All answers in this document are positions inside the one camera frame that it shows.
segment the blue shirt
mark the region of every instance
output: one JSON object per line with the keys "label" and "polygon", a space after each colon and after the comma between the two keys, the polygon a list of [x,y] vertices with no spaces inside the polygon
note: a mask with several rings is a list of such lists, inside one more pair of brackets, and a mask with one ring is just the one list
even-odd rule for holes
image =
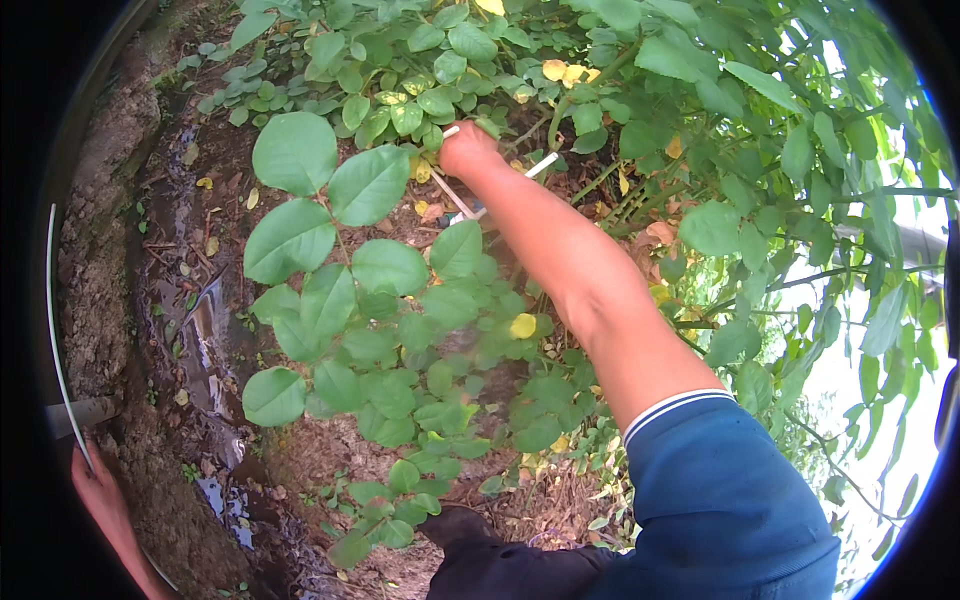
{"label": "blue shirt", "polygon": [[624,445],[643,529],[587,599],[830,598],[840,540],[728,392],[659,402],[631,423]]}

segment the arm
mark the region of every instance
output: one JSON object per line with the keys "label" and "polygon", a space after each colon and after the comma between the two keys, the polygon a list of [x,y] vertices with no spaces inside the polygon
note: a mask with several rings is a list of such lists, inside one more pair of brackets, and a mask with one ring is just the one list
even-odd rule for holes
{"label": "arm", "polygon": [[170,589],[140,551],[123,494],[100,458],[96,444],[88,443],[86,449],[95,472],[90,472],[80,449],[74,447],[70,471],[77,495],[144,595],[149,600],[179,600],[180,596]]}
{"label": "arm", "polygon": [[456,125],[441,166],[476,194],[550,296],[593,361],[621,430],[664,398],[723,388],[664,321],[634,261],[609,235],[514,171],[473,123]]}

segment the sleeve cuff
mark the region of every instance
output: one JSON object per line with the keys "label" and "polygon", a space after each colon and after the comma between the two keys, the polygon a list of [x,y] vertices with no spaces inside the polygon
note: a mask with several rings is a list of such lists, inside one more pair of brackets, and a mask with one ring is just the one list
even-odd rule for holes
{"label": "sleeve cuff", "polygon": [[725,398],[734,404],[736,403],[736,400],[733,399],[733,395],[730,392],[719,389],[694,390],[692,392],[683,392],[681,394],[676,394],[669,398],[663,399],[637,415],[636,418],[631,421],[623,434],[624,447],[628,446],[630,444],[630,440],[633,439],[636,432],[646,426],[650,421],[665,415],[675,408],[680,408],[681,406],[689,404],[690,402],[695,402],[697,400],[706,398]]}

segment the soil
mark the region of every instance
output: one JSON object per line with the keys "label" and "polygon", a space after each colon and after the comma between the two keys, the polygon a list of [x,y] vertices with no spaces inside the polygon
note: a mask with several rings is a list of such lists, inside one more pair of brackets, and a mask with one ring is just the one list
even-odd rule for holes
{"label": "soil", "polygon": [[[258,185],[260,201],[247,210],[243,199],[256,185],[256,130],[235,128],[223,114],[200,115],[199,97],[180,93],[179,83],[152,84],[166,81],[159,76],[171,72],[189,44],[228,38],[237,16],[224,17],[223,9],[185,0],[154,20],[116,63],[114,83],[91,119],[58,267],[73,398],[123,399],[122,414],[90,434],[120,481],[143,548],[185,597],[218,598],[218,589],[246,582],[255,598],[423,598],[443,559],[439,548],[418,534],[408,548],[378,547],[353,571],[337,573],[325,558],[332,539],[322,524],[342,528],[346,518],[322,500],[308,507],[298,496],[316,494],[347,467],[354,481],[385,480],[399,451],[364,440],[351,416],[305,416],[277,429],[243,417],[239,391],[246,380],[284,361],[272,350],[269,327],[251,332],[235,316],[263,291],[243,278],[243,248],[257,221],[287,197]],[[232,66],[204,70],[195,88],[214,89]],[[529,127],[536,116],[521,113],[517,127],[527,121]],[[199,154],[191,160],[194,144]],[[341,161],[355,152],[341,144]],[[599,170],[576,156],[568,160],[569,173],[547,179],[567,197],[588,180],[582,174]],[[204,177],[213,183],[208,190],[197,185]],[[428,247],[440,230],[420,222],[415,203],[449,201],[432,181],[411,182],[408,192],[376,227],[343,229],[345,245],[353,251],[389,237]],[[145,234],[137,229],[137,203]],[[208,252],[213,238],[219,248]],[[509,252],[502,244],[494,249],[508,275]],[[329,260],[343,260],[339,249]],[[529,301],[552,310],[545,300]],[[558,349],[575,343],[561,327],[552,342]],[[487,435],[505,418],[525,374],[521,364],[487,373],[480,400],[500,406],[479,421]],[[541,547],[586,542],[587,524],[607,505],[588,500],[594,482],[574,476],[568,464],[526,477],[517,492],[493,500],[477,492],[517,458],[497,449],[465,462],[443,501],[476,508],[507,540],[549,530]]]}

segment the wet soil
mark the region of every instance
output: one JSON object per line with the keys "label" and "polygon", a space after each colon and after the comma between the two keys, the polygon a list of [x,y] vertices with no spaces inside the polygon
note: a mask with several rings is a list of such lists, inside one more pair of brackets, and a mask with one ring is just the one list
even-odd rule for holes
{"label": "wet soil", "polygon": [[[200,115],[199,98],[171,91],[178,85],[165,91],[150,85],[198,36],[228,38],[237,17],[224,17],[222,9],[216,2],[181,2],[139,34],[91,120],[58,269],[73,397],[123,398],[120,417],[92,435],[120,481],[141,544],[185,597],[222,597],[218,589],[246,582],[246,594],[255,598],[423,598],[443,558],[439,548],[418,534],[410,547],[377,548],[355,570],[338,574],[325,559],[333,540],[322,526],[348,522],[325,502],[306,506],[299,496],[317,494],[344,468],[352,480],[385,480],[399,451],[364,440],[351,416],[306,416],[276,429],[244,419],[239,398],[247,379],[285,358],[273,349],[269,327],[251,330],[237,318],[263,291],[243,278],[243,248],[258,220],[287,197],[257,185],[260,201],[248,210],[256,130],[234,128],[225,115]],[[202,72],[196,88],[218,86],[231,66]],[[518,116],[525,120],[536,116]],[[537,142],[534,136],[528,144]],[[355,152],[342,144],[340,160]],[[551,175],[547,185],[561,196],[575,193],[580,174],[593,169],[578,160],[571,158],[577,179],[571,169]],[[210,189],[197,185],[202,178],[210,178]],[[420,221],[415,203],[445,202],[453,211],[444,198],[432,182],[411,182],[400,206],[376,227],[344,229],[345,245],[352,252],[368,239],[389,237],[425,249],[439,230]],[[146,233],[137,229],[137,203]],[[494,250],[508,275],[513,259],[502,244]],[[343,260],[339,249],[328,260]],[[538,306],[549,310],[545,301]],[[575,343],[567,337],[558,327],[552,341]],[[523,365],[507,364],[487,374],[481,401],[501,407],[480,421],[488,435],[505,418],[525,373]],[[477,492],[516,460],[512,450],[499,449],[465,462],[443,501],[476,508],[508,540],[552,529],[559,535],[538,545],[586,542],[587,523],[606,505],[588,500],[594,483],[573,476],[569,465],[528,477],[517,492],[496,499]]]}

